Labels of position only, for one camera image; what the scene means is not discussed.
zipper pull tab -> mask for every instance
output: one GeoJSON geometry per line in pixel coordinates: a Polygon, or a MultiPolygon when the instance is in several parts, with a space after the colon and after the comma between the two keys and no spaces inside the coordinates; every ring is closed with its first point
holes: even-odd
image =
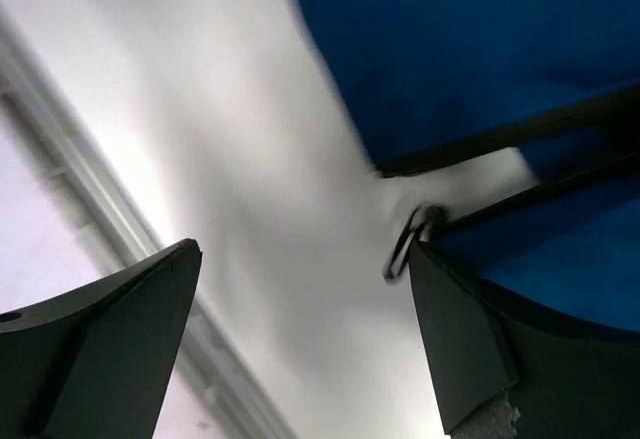
{"type": "Polygon", "coordinates": [[[421,204],[416,207],[407,219],[396,246],[382,270],[387,284],[396,284],[402,279],[404,270],[409,264],[409,246],[415,238],[429,239],[429,230],[435,225],[447,221],[449,211],[443,206],[421,204]]]}

black object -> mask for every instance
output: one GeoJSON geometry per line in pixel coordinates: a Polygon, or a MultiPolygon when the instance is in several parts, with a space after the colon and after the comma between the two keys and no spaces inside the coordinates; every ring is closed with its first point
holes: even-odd
{"type": "Polygon", "coordinates": [[[409,268],[447,434],[640,438],[640,334],[541,306],[427,243],[409,268]]]}
{"type": "Polygon", "coordinates": [[[0,315],[0,437],[151,438],[200,264],[185,240],[0,315]]]}

metal zipper pull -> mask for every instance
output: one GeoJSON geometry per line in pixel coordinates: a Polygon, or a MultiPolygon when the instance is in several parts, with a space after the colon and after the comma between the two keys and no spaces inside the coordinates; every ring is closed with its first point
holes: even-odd
{"type": "Polygon", "coordinates": [[[404,270],[409,264],[409,246],[415,238],[425,237],[428,240],[429,230],[434,224],[447,221],[449,213],[443,206],[421,204],[416,207],[402,229],[396,246],[382,270],[388,284],[396,284],[402,279],[404,270]]]}

metal frame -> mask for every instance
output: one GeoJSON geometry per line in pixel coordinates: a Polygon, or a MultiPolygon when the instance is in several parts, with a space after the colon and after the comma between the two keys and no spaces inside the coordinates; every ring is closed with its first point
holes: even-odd
{"type": "MultiPolygon", "coordinates": [[[[52,159],[52,171],[68,181],[111,253],[129,266],[160,251],[162,246],[152,229],[133,208],[63,102],[47,87],[3,17],[0,72],[6,80],[2,95],[11,102],[21,127],[52,159]]],[[[296,437],[197,296],[177,364],[229,439],[296,437]]]]}

silver metal strip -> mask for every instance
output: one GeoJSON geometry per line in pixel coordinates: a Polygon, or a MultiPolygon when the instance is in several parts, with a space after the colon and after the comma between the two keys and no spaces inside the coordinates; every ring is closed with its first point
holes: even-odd
{"type": "MultiPolygon", "coordinates": [[[[125,265],[158,252],[162,246],[152,229],[132,207],[63,102],[46,86],[16,37],[0,17],[3,90],[18,98],[24,122],[55,158],[56,170],[65,175],[125,265]]],[[[296,437],[197,298],[177,364],[229,439],[296,437]]]]}

